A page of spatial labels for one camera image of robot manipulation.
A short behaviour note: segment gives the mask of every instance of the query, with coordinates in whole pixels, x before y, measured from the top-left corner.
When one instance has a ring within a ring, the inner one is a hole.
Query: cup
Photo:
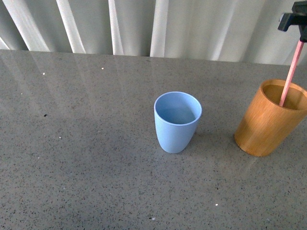
[[[261,84],[234,135],[243,151],[269,155],[307,115],[307,91],[293,83],[283,107],[279,106],[284,84],[278,79]]]
[[[190,142],[199,118],[201,104],[185,92],[167,92],[154,103],[155,130],[161,148],[181,152]]]

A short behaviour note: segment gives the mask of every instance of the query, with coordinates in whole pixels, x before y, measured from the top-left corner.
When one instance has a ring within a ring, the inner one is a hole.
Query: straw
[[[302,42],[301,40],[298,40],[297,47],[296,47],[296,50],[294,52],[292,63],[291,63],[289,73],[288,73],[288,76],[287,76],[287,80],[286,80],[286,83],[284,84],[283,93],[282,93],[282,96],[280,98],[279,106],[281,106],[281,107],[283,106],[284,101],[286,99],[288,89],[289,89],[290,83],[292,81],[292,77],[294,75],[294,71],[296,69],[299,56],[301,55],[301,52],[302,52],[303,45],[304,45],[304,42]]]

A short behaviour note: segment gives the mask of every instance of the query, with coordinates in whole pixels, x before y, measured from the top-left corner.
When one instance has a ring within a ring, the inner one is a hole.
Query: cup rim
[[[300,109],[300,110],[297,110],[297,109],[289,109],[289,108],[286,108],[286,107],[282,107],[280,106],[279,104],[276,104],[275,102],[273,102],[271,99],[269,99],[267,97],[267,95],[264,93],[263,91],[263,87],[267,86],[267,85],[270,85],[270,84],[273,84],[273,85],[277,85],[277,86],[284,86],[285,85],[285,80],[282,80],[282,79],[269,79],[269,80],[265,80],[264,82],[261,83],[260,85],[260,89],[261,89],[261,93],[262,95],[267,99],[269,100],[269,102],[271,102],[272,104],[278,106],[279,108],[282,108],[282,109],[285,109],[285,110],[289,110],[289,111],[292,111],[292,112],[302,112],[302,111],[306,111],[307,109]],[[289,88],[294,88],[298,91],[300,91],[303,95],[305,95],[307,97],[307,91],[302,88],[301,86],[291,82],[290,83],[290,86]]]
[[[191,121],[191,122],[189,122],[189,123],[185,123],[185,124],[174,124],[174,123],[165,121],[165,120],[158,114],[158,112],[157,112],[157,110],[156,110],[156,104],[157,104],[157,101],[158,101],[161,97],[163,97],[163,96],[165,96],[165,95],[167,95],[167,94],[171,94],[171,93],[185,94],[185,95],[187,95],[187,96],[193,98],[193,99],[197,102],[197,104],[199,105],[199,107],[200,107],[200,109],[201,109],[201,110],[200,110],[200,114],[199,114],[193,121]],[[186,93],[186,92],[180,92],[180,91],[171,91],[171,92],[166,92],[166,93],[161,94],[161,95],[155,100],[153,109],[154,109],[154,113],[158,116],[159,119],[161,119],[162,121],[166,122],[167,124],[173,125],[173,126],[186,126],[186,125],[190,125],[190,124],[192,124],[192,123],[195,123],[196,121],[199,120],[199,118],[201,117],[201,114],[202,114],[202,106],[201,106],[201,103],[200,103],[194,96],[192,96],[191,94],[188,94],[188,93]]]

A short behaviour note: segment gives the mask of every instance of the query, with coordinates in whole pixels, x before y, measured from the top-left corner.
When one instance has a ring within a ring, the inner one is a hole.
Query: curtain fold
[[[0,49],[290,65],[293,0],[0,0]],[[303,48],[300,64],[307,64]]]

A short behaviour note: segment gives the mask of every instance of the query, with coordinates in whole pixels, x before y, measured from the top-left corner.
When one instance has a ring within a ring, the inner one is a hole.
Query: speckled countertop
[[[307,120],[264,158],[233,138],[260,83],[288,69],[0,51],[0,228],[306,229]],[[168,91],[203,107],[180,154],[155,135]]]

